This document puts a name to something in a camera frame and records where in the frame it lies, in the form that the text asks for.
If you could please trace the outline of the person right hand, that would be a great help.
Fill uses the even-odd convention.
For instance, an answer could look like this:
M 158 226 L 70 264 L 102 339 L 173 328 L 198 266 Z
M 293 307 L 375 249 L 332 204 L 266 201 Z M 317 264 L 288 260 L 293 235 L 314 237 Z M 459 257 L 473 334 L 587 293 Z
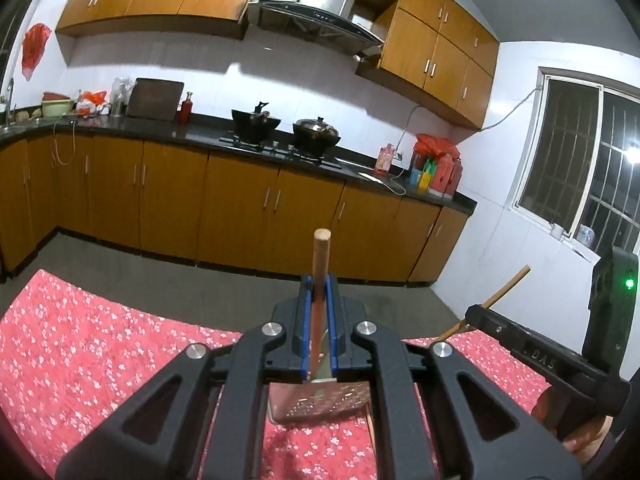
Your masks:
M 541 424 L 547 418 L 548 413 L 553 408 L 555 393 L 549 387 L 541 393 L 536 405 L 530 413 L 534 419 Z M 585 465 L 596 456 L 605 438 L 610 432 L 613 419 L 611 416 L 597 416 L 586 422 L 585 425 L 574 430 L 566 439 L 562 441 L 564 448 L 571 452 L 576 460 Z

